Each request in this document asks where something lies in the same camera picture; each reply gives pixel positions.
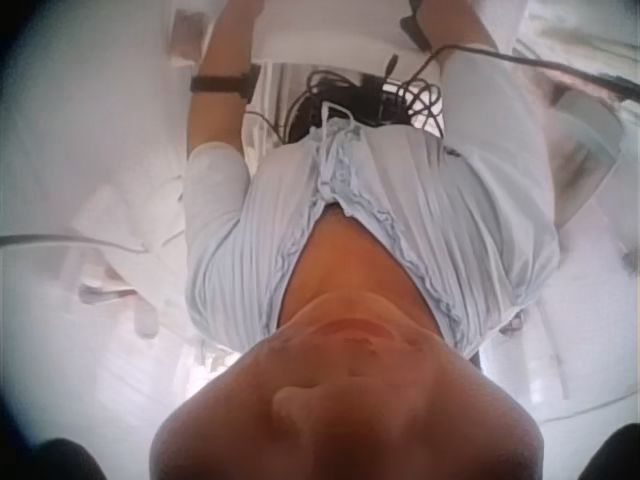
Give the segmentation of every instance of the ruffled trim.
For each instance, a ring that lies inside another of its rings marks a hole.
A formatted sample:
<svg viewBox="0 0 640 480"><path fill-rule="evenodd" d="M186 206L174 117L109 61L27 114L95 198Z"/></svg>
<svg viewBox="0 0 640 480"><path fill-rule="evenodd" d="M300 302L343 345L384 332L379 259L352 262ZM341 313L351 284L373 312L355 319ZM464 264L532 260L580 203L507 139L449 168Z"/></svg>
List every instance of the ruffled trim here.
<svg viewBox="0 0 640 480"><path fill-rule="evenodd" d="M357 172L350 159L353 158L351 155L352 144L362 139L362 127L360 125L349 127L348 123L347 120L342 119L332 119L327 123L324 127L326 128L325 141L329 145L323 145L322 129L312 129L305 140L314 144L313 160L318 165L320 172L316 184L317 190L312 196L308 208L302 213L302 218L293 233L288 237L289 240L281 245L278 253L274 280L267 290L267 304L263 310L265 312L262 322L264 335L271 335L277 327L279 311L276 311L276 302L282 303L282 296L286 288L285 282L290 278L313 226L322 214L324 207L337 201L342 206L345 215L353 217L354 210L360 209L361 212L371 215L382 226L387 238L391 241L388 248L393 256L417 282L422 295L427 297L425 293L428 293L429 298L425 298L425 300L430 304L436 303L430 306L439 309L448 318L449 325L440 325L438 322L440 329L443 330L445 340L448 343L453 342L453 347L456 350L461 350L464 348L466 338L460 315L454 311L452 303L445 298L446 296L440 289L433 284L426 266L407 244L402 234L402 228L391 212L361 189ZM324 158L322 155L324 153L323 147L326 148L326 157Z"/></svg>

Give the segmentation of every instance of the neck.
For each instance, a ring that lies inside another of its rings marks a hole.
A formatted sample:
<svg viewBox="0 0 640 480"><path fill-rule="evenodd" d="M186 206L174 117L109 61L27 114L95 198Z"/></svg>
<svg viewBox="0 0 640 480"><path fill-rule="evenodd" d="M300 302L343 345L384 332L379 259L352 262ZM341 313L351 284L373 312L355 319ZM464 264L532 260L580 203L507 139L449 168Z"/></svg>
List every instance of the neck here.
<svg viewBox="0 0 640 480"><path fill-rule="evenodd" d="M440 335L431 309L404 268L359 222L330 207L315 225L294 268L278 326L317 298L347 290L383 297Z"/></svg>

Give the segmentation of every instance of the hand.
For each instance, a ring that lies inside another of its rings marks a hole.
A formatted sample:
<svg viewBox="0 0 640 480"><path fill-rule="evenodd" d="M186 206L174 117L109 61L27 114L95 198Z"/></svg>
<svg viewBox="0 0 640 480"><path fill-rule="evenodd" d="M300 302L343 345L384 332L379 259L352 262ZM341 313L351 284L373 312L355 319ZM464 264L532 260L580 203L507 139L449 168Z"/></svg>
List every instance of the hand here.
<svg viewBox="0 0 640 480"><path fill-rule="evenodd" d="M229 0L227 8L234 10L238 15L256 20L264 11L264 2L265 0Z"/></svg>

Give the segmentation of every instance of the black watch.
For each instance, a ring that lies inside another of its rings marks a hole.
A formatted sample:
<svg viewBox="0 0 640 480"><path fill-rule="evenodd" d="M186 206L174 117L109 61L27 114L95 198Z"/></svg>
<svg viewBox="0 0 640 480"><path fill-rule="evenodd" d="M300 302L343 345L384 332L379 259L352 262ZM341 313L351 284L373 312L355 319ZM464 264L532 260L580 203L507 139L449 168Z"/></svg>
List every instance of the black watch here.
<svg viewBox="0 0 640 480"><path fill-rule="evenodd" d="M258 65L252 65L249 73L240 77L197 75L191 79L191 93L237 93L251 103L259 76Z"/></svg>

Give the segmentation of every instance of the person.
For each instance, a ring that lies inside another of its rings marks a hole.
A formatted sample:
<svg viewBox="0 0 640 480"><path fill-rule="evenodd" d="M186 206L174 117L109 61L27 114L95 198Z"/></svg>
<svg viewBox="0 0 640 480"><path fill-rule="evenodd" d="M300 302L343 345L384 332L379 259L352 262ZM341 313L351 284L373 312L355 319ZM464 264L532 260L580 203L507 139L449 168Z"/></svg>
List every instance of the person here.
<svg viewBox="0 0 640 480"><path fill-rule="evenodd" d="M200 75L249 70L263 8L229 1ZM466 0L424 0L418 19L434 49L496 48ZM160 428L152 478L541 477L535 422L468 358L556 268L545 143L507 65L438 62L444 140L324 105L253 178L246 100L194 94L186 299L243 355Z"/></svg>

